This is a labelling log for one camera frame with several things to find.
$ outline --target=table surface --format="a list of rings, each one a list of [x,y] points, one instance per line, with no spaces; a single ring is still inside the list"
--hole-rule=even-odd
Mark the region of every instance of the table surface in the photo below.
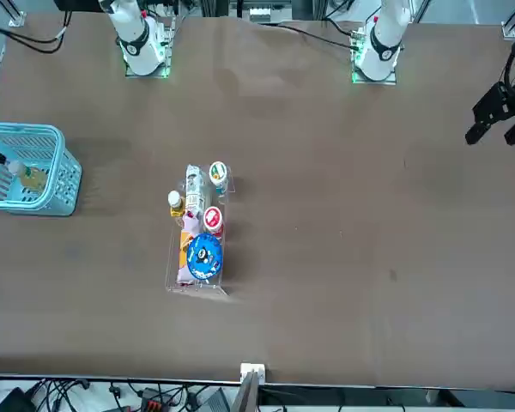
[[[515,147],[464,140],[499,27],[411,25],[396,87],[236,19],[186,19],[167,81],[124,79],[114,40],[79,14],[56,55],[7,44],[0,121],[56,125],[83,177],[69,218],[0,213],[0,372],[515,389]],[[232,302],[164,289],[167,193],[215,160]]]

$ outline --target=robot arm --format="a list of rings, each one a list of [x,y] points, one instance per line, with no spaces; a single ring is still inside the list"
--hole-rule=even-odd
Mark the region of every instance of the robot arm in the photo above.
[[[378,21],[365,27],[367,40],[356,66],[364,76],[379,82],[397,64],[401,40],[410,23],[409,0],[382,0]]]
[[[143,16],[137,0],[99,0],[120,39],[125,62],[134,73],[145,76],[166,59],[164,24]]]
[[[496,82],[473,107],[475,124],[465,134],[468,144],[479,142],[493,124],[515,116],[515,84],[512,85],[509,80],[513,60],[515,42],[504,68],[503,82]],[[507,144],[515,144],[515,124],[506,132],[505,138]]]

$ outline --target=bottle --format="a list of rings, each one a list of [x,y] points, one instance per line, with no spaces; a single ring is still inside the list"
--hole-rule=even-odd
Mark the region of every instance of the bottle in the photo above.
[[[215,161],[209,168],[209,179],[215,186],[218,195],[224,195],[228,184],[227,166],[222,161]]]
[[[204,212],[204,227],[217,239],[223,235],[223,216],[216,206],[210,206]]]
[[[202,219],[204,210],[211,203],[210,192],[206,173],[199,166],[187,165],[185,172],[185,210]]]
[[[170,216],[182,217],[185,212],[185,199],[181,197],[178,191],[168,193],[168,203],[170,203]]]
[[[11,174],[17,176],[21,184],[30,191],[37,191],[38,193],[44,191],[48,177],[37,167],[27,167],[20,161],[11,161],[8,170]]]

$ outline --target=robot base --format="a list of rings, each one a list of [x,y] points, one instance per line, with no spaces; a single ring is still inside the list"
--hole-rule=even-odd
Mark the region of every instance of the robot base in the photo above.
[[[145,76],[137,75],[133,72],[128,64],[126,64],[125,76],[126,78],[140,79],[142,77],[155,78],[155,79],[167,79],[170,76],[170,70],[172,68],[172,45],[173,36],[175,34],[175,15],[171,17],[170,26],[166,26],[164,23],[158,23],[161,27],[159,30],[164,33],[164,41],[158,46],[159,53],[165,56],[164,63],[160,64],[152,73]]]
[[[396,85],[397,84],[397,72],[396,69],[393,69],[391,74],[384,80],[380,82],[375,82],[374,80],[370,80],[368,77],[364,76],[364,74],[361,72],[361,70],[357,67],[355,64],[355,61],[360,56],[360,53],[364,47],[366,34],[365,29],[363,27],[359,27],[359,30],[357,32],[360,34],[360,36],[357,36],[356,38],[351,38],[351,45],[356,45],[359,47],[360,51],[351,51],[351,54],[349,56],[349,62],[351,64],[351,82],[352,83],[373,83],[373,84],[389,84],[389,85]]]

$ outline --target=electrical connector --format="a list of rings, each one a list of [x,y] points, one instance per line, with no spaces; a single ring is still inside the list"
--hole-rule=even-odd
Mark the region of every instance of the electrical connector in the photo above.
[[[192,412],[198,409],[198,395],[196,393],[188,392],[185,408]]]
[[[77,379],[77,384],[79,384],[82,388],[84,388],[85,391],[89,389],[90,383],[87,379]]]
[[[122,396],[122,391],[120,390],[120,388],[113,384],[111,384],[111,386],[109,386],[109,392],[111,392],[112,395],[114,397],[116,397],[117,399],[120,399]]]
[[[62,398],[58,397],[55,401],[53,401],[53,406],[51,407],[51,412],[59,412],[61,409],[61,401]]]

